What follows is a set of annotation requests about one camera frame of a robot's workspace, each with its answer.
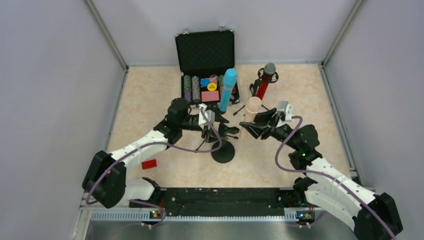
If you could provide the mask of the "black tripod shock-mount stand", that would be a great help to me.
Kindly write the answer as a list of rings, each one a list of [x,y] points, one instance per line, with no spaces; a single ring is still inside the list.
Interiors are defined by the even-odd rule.
[[[258,88],[259,88],[259,84],[260,84],[260,82],[259,82],[259,76],[258,76],[258,78],[254,81],[254,83],[252,83],[249,86],[252,97],[256,97],[256,94],[257,94],[257,91],[258,91]]]

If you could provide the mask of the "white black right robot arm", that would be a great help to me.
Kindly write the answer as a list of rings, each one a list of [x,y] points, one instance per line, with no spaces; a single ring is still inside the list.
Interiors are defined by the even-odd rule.
[[[403,231],[395,200],[377,194],[338,171],[316,150],[320,144],[314,125],[298,123],[291,128],[287,114],[277,109],[259,113],[252,122],[240,126],[256,139],[274,138],[281,144],[274,161],[289,173],[301,173],[293,189],[302,201],[317,206],[348,226],[358,240],[395,240]]]

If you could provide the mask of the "black tripod clip mic stand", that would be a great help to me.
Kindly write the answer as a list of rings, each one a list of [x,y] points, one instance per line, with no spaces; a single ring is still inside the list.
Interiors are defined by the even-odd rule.
[[[230,121],[222,115],[218,106],[201,103],[198,107],[198,125],[202,127],[201,137],[203,138],[203,143],[200,144],[197,150],[204,143],[214,143],[210,152],[216,153],[224,150],[228,138],[238,139],[236,135],[240,133],[240,129],[236,126],[227,125]]]

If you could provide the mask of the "red glitter microphone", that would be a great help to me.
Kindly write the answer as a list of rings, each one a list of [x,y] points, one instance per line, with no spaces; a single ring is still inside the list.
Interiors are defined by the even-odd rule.
[[[256,96],[263,100],[267,88],[270,84],[274,84],[279,80],[276,72],[276,65],[272,62],[267,63],[263,68],[258,70],[259,87]]]

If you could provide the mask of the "black round-base mic stand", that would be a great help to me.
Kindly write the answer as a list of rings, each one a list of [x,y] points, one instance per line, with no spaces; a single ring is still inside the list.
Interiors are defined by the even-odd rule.
[[[238,139],[236,136],[240,132],[237,127],[229,127],[225,123],[221,122],[218,126],[218,133],[221,138],[222,144],[217,151],[211,153],[212,158],[220,163],[226,164],[233,160],[235,156],[235,147],[228,141],[228,137]]]

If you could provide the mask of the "blue toy microphone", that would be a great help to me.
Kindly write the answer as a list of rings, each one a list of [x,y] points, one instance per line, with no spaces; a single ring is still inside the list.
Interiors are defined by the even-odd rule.
[[[237,71],[234,68],[226,70],[222,80],[222,91],[219,103],[219,111],[225,113],[227,111],[233,88],[237,83]]]

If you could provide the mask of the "peach pink microphone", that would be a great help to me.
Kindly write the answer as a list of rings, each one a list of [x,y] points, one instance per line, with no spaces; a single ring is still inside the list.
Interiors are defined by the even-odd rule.
[[[252,123],[256,115],[262,109],[262,100],[257,97],[251,97],[245,104],[245,113],[242,122]]]

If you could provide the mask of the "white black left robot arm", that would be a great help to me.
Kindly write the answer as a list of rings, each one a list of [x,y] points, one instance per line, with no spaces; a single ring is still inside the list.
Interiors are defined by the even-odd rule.
[[[204,135],[207,131],[212,131],[212,138],[218,145],[210,152],[214,153],[222,148],[225,136],[213,124],[218,122],[224,125],[229,120],[222,116],[217,106],[202,103],[199,109],[198,114],[191,114],[189,102],[184,98],[175,98],[164,119],[145,136],[112,152],[98,151],[82,182],[82,188],[87,192],[86,205],[99,203],[110,209],[120,201],[149,200],[155,191],[154,183],[144,178],[128,181],[128,171],[169,148],[183,150],[176,143],[184,130],[198,131]]]

